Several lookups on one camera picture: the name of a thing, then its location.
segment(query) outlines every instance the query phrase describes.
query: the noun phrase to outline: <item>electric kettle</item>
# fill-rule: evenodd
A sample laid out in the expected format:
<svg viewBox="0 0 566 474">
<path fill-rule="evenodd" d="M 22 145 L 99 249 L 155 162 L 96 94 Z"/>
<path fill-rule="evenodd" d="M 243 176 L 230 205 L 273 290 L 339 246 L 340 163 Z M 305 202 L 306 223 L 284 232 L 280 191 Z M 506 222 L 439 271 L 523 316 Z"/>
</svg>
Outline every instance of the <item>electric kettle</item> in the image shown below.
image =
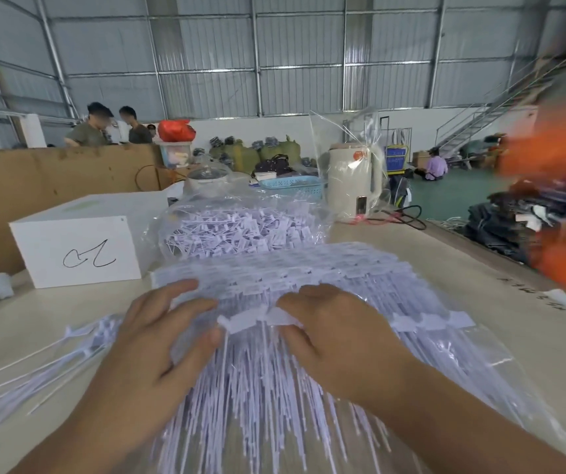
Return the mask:
<svg viewBox="0 0 566 474">
<path fill-rule="evenodd" d="M 326 201 L 336 219 L 366 217 L 382 194 L 385 158 L 378 145 L 337 143 L 329 149 Z"/>
</svg>

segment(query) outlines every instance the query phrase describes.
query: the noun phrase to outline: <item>purple shirt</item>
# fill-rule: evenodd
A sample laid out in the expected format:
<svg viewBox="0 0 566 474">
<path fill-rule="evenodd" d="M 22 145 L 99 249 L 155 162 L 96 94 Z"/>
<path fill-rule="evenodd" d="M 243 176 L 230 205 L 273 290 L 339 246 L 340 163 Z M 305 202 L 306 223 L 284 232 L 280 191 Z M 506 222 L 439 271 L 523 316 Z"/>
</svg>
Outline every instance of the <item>purple shirt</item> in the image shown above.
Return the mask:
<svg viewBox="0 0 566 474">
<path fill-rule="evenodd" d="M 447 163 L 441 156 L 433 156 L 426 165 L 426 179 L 433 180 L 447 173 Z"/>
</svg>

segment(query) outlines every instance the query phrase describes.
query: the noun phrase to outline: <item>beige tabletop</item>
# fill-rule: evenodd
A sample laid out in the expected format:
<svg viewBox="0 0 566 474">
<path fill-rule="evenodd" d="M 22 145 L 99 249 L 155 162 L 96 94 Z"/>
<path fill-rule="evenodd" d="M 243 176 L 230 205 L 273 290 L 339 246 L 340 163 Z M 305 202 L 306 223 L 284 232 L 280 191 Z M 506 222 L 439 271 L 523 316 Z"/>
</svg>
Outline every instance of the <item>beige tabletop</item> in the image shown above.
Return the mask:
<svg viewBox="0 0 566 474">
<path fill-rule="evenodd" d="M 410 262 L 509 348 L 566 427 L 566 310 L 514 286 L 523 283 L 515 282 L 509 272 L 410 227 L 337 225 L 332 241 L 371 243 Z M 0 366 L 59 339 L 66 325 L 124 311 L 150 287 L 145 278 L 35 290 L 25 272 L 14 277 L 14 284 L 15 296 L 0 302 Z M 65 419 L 92 372 L 89 369 L 68 384 L 35 414 L 26 416 L 24 410 L 0 426 L 0 474 Z"/>
</svg>

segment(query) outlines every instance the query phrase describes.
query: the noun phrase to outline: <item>person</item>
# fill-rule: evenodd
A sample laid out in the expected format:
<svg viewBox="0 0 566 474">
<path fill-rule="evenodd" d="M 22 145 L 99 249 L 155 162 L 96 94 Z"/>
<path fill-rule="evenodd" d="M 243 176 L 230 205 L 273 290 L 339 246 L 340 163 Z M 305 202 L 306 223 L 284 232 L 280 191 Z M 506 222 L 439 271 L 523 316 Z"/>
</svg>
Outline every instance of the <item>person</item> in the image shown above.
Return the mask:
<svg viewBox="0 0 566 474">
<path fill-rule="evenodd" d="M 157 131 L 156 131 L 156 125 L 154 125 L 154 124 L 148 124 L 148 125 L 147 125 L 147 129 L 149 130 L 149 133 L 152 134 L 152 139 L 155 138 L 155 137 L 156 137 L 156 133 L 157 133 Z"/>
<path fill-rule="evenodd" d="M 109 142 L 103 130 L 107 128 L 113 118 L 112 111 L 99 102 L 88 105 L 88 120 L 75 126 L 66 135 L 64 141 L 67 146 L 104 146 Z"/>
<path fill-rule="evenodd" d="M 129 130 L 129 142 L 135 145 L 145 145 L 153 143 L 153 136 L 149 129 L 138 122 L 136 111 L 131 106 L 123 106 L 119 110 L 122 120 L 131 126 Z"/>
<path fill-rule="evenodd" d="M 430 159 L 426 165 L 426 169 L 417 168 L 414 170 L 415 174 L 421 176 L 424 181 L 438 181 L 443 179 L 444 175 L 447 173 L 447 162 L 441 156 L 439 156 L 439 148 L 434 147 L 430 151 Z"/>
<path fill-rule="evenodd" d="M 213 299 L 171 301 L 182 280 L 134 300 L 118 336 L 68 419 L 11 474 L 108 473 L 177 411 L 224 335 L 205 332 L 175 366 L 169 350 Z M 566 456 L 425 365 L 386 319 L 335 286 L 303 286 L 277 306 L 304 326 L 280 327 L 289 350 L 327 392 L 379 417 L 437 473 L 566 473 Z"/>
</svg>

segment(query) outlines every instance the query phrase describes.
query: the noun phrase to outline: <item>metal staircase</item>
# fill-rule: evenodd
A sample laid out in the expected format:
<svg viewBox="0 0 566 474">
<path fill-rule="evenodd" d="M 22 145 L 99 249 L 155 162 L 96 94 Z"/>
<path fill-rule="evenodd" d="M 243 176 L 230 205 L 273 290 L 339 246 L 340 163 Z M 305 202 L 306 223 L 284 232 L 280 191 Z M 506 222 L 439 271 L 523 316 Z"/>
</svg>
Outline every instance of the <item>metal staircase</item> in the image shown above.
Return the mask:
<svg viewBox="0 0 566 474">
<path fill-rule="evenodd" d="M 531 69 L 530 72 L 509 88 L 503 87 L 506 82 L 500 83 L 485 94 L 485 103 L 473 103 L 440 126 L 435 140 L 439 153 L 443 157 L 449 157 L 470 141 L 472 136 L 518 103 L 546 89 L 557 76 L 566 71 L 566 57 L 535 59 L 519 71 L 527 69 Z"/>
</svg>

